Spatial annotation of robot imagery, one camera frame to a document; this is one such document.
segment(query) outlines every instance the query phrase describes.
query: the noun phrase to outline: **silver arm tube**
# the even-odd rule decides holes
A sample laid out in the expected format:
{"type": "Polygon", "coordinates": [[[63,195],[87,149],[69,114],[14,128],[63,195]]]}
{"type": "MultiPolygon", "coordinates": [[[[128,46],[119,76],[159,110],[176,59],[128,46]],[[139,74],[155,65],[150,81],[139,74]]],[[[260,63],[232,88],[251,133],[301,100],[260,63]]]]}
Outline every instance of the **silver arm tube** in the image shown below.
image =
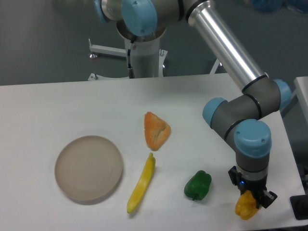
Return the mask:
{"type": "Polygon", "coordinates": [[[122,20],[121,4],[122,0],[101,0],[102,11],[105,16],[112,21],[122,20]]]}
{"type": "Polygon", "coordinates": [[[227,27],[212,0],[199,4],[188,23],[198,30],[240,90],[265,74],[227,27]]]}

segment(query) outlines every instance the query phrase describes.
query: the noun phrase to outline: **plate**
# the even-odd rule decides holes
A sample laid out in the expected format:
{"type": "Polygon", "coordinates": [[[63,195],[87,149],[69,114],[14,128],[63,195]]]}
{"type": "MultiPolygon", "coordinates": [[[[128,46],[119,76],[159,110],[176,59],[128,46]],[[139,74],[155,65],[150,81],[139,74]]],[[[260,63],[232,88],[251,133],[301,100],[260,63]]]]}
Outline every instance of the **plate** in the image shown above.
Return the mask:
{"type": "Polygon", "coordinates": [[[118,148],[100,136],[85,136],[69,143],[55,164],[61,190],[80,204],[96,204],[108,197],[123,169],[118,148]]]}

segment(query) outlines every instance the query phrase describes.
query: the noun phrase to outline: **blue joint cap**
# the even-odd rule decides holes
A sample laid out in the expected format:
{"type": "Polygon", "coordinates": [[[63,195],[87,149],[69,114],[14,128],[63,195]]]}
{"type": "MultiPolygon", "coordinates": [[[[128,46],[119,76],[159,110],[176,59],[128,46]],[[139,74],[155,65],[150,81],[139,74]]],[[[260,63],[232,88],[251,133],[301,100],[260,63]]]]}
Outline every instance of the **blue joint cap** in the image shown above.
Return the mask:
{"type": "Polygon", "coordinates": [[[93,0],[93,3],[97,16],[100,18],[101,22],[107,23],[102,11],[102,6],[101,6],[102,0],[93,0]]]}
{"type": "Polygon", "coordinates": [[[271,149],[270,129],[262,121],[244,120],[235,129],[234,142],[238,150],[248,157],[265,157],[271,149]]]}
{"type": "Polygon", "coordinates": [[[134,35],[149,35],[156,30],[157,12],[151,0],[123,0],[122,16],[134,35]]]}
{"type": "Polygon", "coordinates": [[[279,9],[284,0],[250,0],[250,4],[259,11],[273,12],[279,9]]]}
{"type": "Polygon", "coordinates": [[[204,107],[203,112],[202,112],[202,116],[203,119],[205,119],[205,121],[207,122],[207,124],[212,128],[211,126],[211,122],[212,122],[212,117],[216,111],[216,109],[218,108],[218,106],[222,103],[226,101],[223,98],[217,97],[217,98],[213,98],[212,100],[210,100],[204,107]]]}
{"type": "Polygon", "coordinates": [[[280,91],[280,107],[279,110],[283,109],[291,101],[292,93],[289,85],[283,82],[281,79],[275,79],[280,91]]]}

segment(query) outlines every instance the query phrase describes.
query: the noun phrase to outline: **cable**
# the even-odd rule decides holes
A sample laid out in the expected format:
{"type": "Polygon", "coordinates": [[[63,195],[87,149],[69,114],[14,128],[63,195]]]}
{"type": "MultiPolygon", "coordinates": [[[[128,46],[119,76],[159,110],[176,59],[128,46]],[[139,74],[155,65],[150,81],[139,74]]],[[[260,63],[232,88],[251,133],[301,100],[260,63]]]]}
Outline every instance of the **cable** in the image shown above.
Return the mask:
{"type": "Polygon", "coordinates": [[[130,41],[130,44],[129,44],[129,48],[127,50],[127,63],[128,63],[128,69],[131,69],[131,63],[130,63],[130,51],[131,49],[133,48],[133,45],[134,45],[134,42],[136,41],[137,39],[137,36],[134,36],[132,38],[132,40],[130,41]]]}

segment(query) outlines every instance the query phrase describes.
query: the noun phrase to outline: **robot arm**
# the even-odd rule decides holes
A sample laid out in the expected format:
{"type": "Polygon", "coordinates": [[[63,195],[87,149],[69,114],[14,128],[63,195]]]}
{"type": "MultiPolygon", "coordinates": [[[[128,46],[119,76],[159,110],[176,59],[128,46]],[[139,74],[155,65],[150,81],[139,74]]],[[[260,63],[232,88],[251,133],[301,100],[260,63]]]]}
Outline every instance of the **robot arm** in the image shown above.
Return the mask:
{"type": "Polygon", "coordinates": [[[269,127],[258,120],[289,103],[288,85],[270,80],[260,69],[215,10],[213,0],[94,1],[101,1],[104,18],[119,20],[122,15],[127,28],[139,37],[184,18],[198,30],[243,93],[230,102],[212,99],[203,117],[236,153],[238,167],[229,171],[232,183],[241,194],[250,190],[258,208],[268,207],[277,198],[266,188],[271,137],[269,127]]]}

